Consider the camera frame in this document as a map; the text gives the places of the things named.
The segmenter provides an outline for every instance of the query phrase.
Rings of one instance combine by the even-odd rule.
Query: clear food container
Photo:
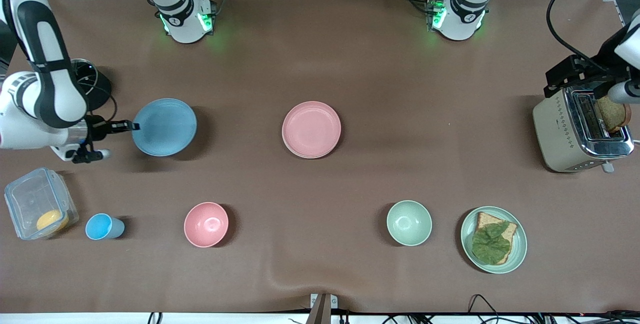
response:
[[[40,167],[4,188],[4,199],[20,239],[47,238],[78,221],[62,176]]]

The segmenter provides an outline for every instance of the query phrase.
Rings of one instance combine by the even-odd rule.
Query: green bowl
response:
[[[508,220],[511,223],[515,223],[518,225],[516,233],[513,236],[511,253],[507,258],[507,262],[502,265],[485,264],[484,262],[478,260],[478,258],[476,258],[476,256],[471,251],[471,248],[473,246],[474,233],[476,232],[476,227],[478,226],[478,213],[480,212],[485,212],[487,214],[493,215],[496,218]],[[471,262],[473,262],[476,267],[492,274],[507,274],[516,270],[516,268],[518,268],[522,264],[525,256],[527,255],[527,236],[524,233],[522,224],[520,224],[518,219],[516,219],[516,217],[512,215],[512,213],[504,210],[503,208],[479,207],[472,210],[462,222],[462,229],[460,229],[460,240],[462,241],[462,248],[464,249],[464,253],[466,253],[466,256],[469,257]]]
[[[432,216],[417,201],[398,201],[386,215],[386,228],[396,242],[413,247],[429,238],[432,233]]]

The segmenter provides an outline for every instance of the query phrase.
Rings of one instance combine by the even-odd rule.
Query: bread slice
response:
[[[475,231],[478,231],[480,230],[480,228],[484,228],[489,224],[500,224],[505,221],[506,220],[504,219],[494,217],[491,214],[487,214],[486,212],[481,211],[478,213],[478,224],[475,226]],[[516,234],[516,229],[518,229],[518,225],[516,223],[509,223],[509,226],[507,226],[505,231],[502,233],[502,237],[509,241],[511,249],[509,249],[509,252],[506,253],[504,258],[498,261],[496,265],[503,265],[507,263],[507,258],[509,258],[509,254],[512,253],[512,249],[514,248],[514,235]]]
[[[615,133],[631,121],[631,106],[611,101],[608,95],[596,100],[606,131]]]

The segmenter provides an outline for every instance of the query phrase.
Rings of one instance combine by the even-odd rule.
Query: pink plate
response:
[[[296,105],[284,118],[282,140],[293,154],[315,159],[326,156],[338,144],[340,117],[329,105],[306,101]]]
[[[218,244],[229,229],[227,212],[216,203],[199,203],[184,219],[184,235],[198,248]]]

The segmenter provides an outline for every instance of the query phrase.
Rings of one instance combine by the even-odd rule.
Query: brown table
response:
[[[637,154],[614,174],[542,166],[531,110],[545,71],[569,55],[547,30],[549,0],[492,0],[464,42],[427,32],[405,0],[227,0],[215,35],[189,45],[163,34],[145,0],[50,2],[71,56],[114,83],[119,119],[175,97],[194,107],[198,134],[165,158],[112,135],[99,147],[113,158],[88,165],[48,148],[0,151],[0,186],[45,166],[80,210],[67,232],[27,242],[0,209],[0,311],[281,311],[315,292],[368,312],[466,311],[476,293],[499,311],[640,306]],[[586,53],[620,28],[601,0],[558,0],[554,19]],[[10,71],[26,68],[20,54]],[[285,114],[308,100],[342,120],[320,160],[282,143]],[[418,247],[386,232],[402,199],[433,217]],[[231,216],[216,248],[183,235],[203,201]],[[459,245],[464,215],[486,205],[526,230],[510,274],[479,271]],[[124,239],[85,237],[99,212],[125,217]]]

